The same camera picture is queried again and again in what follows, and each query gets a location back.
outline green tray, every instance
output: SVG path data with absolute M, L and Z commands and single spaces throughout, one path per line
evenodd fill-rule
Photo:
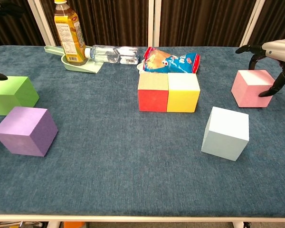
M 45 52 L 61 56 L 61 62 L 64 64 L 64 66 L 67 70 L 97 74 L 97 72 L 100 70 L 100 68 L 103 65 L 103 63 L 94 62 L 93 60 L 89 59 L 82 66 L 74 66 L 74 65 L 68 63 L 67 57 L 66 57 L 62 48 L 54 47 L 54 46 L 45 46 L 44 50 L 45 50 Z

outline foam block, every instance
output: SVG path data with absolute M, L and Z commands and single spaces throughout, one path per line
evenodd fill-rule
M 231 92 L 239 107 L 262 107 L 269 105 L 272 96 L 259 97 L 268 90 L 274 79 L 265 70 L 239 70 L 234 80 Z
M 8 76 L 0 81 L 0 115 L 7 115 L 16 106 L 34 107 L 38 99 L 28 77 Z
M 196 74 L 168 73 L 167 112 L 193 113 L 200 95 Z
M 249 142 L 248 114 L 212 107 L 201 151 L 236 161 Z
M 44 157 L 57 132 L 44 108 L 14 107 L 0 123 L 0 141 L 14 154 Z
M 139 111 L 166 112 L 168 102 L 168 75 L 142 73 L 138 82 Z

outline floor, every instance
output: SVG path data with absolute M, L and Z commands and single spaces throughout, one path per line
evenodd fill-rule
M 231 222 L 116 223 L 92 222 L 89 228 L 233 228 Z M 285 228 L 285 222 L 252 222 L 251 228 Z

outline table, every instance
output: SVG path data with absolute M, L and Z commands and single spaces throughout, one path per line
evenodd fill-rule
M 252 54 L 160 49 L 201 55 L 195 113 L 139 112 L 134 65 L 72 72 L 43 47 L 0 46 L 0 73 L 28 76 L 35 107 L 59 129 L 44 158 L 0 143 L 0 220 L 285 221 L 285 86 L 267 108 L 238 108 L 230 90 Z M 256 69 L 281 72 L 268 58 Z M 200 151 L 213 106 L 249 114 L 250 141 L 236 162 Z

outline yellow bottle cap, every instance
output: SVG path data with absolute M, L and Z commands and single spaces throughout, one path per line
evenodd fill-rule
M 54 0 L 56 4 L 66 3 L 66 0 Z

